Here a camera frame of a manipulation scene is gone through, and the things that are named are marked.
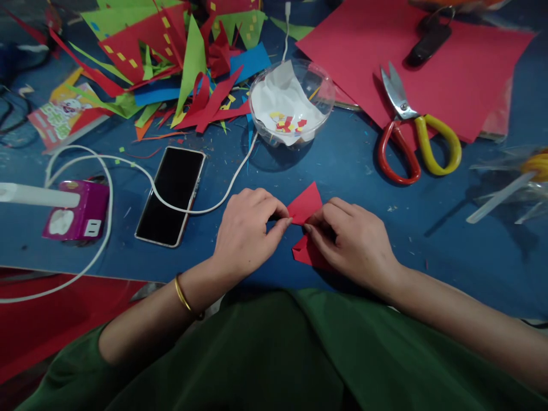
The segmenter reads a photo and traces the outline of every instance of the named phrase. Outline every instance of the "red scissor handle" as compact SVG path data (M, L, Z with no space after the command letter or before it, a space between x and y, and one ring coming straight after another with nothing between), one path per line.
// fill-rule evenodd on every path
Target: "red scissor handle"
M403 150L405 156L407 157L407 160L409 161L409 165L411 167L410 178L406 179L398 176L388 165L388 161L386 160L386 146L388 145L388 140L392 135L394 135L396 144L400 147L400 149ZM381 167L383 173L386 174L386 176L395 183L405 184L409 186L413 183L416 183L417 180L421 177L421 167L418 164L417 156L415 156L415 153L409 148L409 146L405 142L404 136L402 135L400 130L399 121L392 121L385 127L384 132L382 133L381 142L378 145L378 165Z

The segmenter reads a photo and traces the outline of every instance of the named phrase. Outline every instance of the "green shirt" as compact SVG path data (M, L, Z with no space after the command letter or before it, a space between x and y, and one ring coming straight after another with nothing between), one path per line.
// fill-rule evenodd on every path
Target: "green shirt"
M548 409L441 333L339 293L277 291L228 304L145 369L106 364L103 327L64 348L19 409Z

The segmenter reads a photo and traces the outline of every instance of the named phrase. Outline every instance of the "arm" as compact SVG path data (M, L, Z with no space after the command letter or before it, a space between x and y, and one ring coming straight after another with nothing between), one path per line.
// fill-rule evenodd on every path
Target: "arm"
M282 217L267 233L268 219ZM167 284L115 318L99 338L99 351L112 365L150 362L172 345L201 313L274 253L291 224L286 207L262 188L244 189L228 202L213 256L178 277L191 313Z
M339 272L399 311L450 336L542 393L548 393L548 337L394 256L382 221L331 199L305 226ZM336 238L326 235L327 229Z

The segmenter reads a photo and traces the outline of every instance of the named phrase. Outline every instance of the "scissors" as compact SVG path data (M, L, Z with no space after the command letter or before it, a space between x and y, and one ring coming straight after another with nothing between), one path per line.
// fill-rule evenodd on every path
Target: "scissors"
M410 185L415 183L421 176L421 167L418 164L417 157L411 148L405 142L403 134L400 130L400 124L404 120L413 119L415 126L417 127L418 142L421 147L422 157L426 164L427 169L435 175L443 176L452 173L457 169L462 159L462 148L461 143L458 140L455 132L444 122L438 120L437 118L426 114L424 116L420 115L416 111L412 110L407 97L405 95L404 85L401 82L400 76L398 75L392 63L388 63L390 68L390 77L387 76L386 72L381 66L381 75L384 88L386 89L386 94L390 103L394 107L396 112L396 117L392 122L390 122L384 129L382 134L381 143L378 147L378 162L384 174L388 178L396 183ZM447 167L442 168L434 158L432 153L432 146L430 145L430 139L428 137L428 131L426 130L426 125L431 126L433 129L438 131L449 144L450 159ZM394 136L397 145L403 150L405 156L407 157L409 164L411 166L411 177L402 178L398 176L386 160L386 146L388 145L388 140L390 137Z

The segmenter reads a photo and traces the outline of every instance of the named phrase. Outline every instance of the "hand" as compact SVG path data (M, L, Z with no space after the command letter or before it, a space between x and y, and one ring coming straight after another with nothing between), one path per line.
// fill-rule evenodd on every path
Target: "hand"
M274 214L282 218L267 233ZM245 188L228 202L211 259L243 279L274 254L291 221L287 208L268 191Z
M333 198L305 224L312 240L340 273L371 291L387 296L401 280L384 223L356 204ZM333 236L326 234L332 230Z

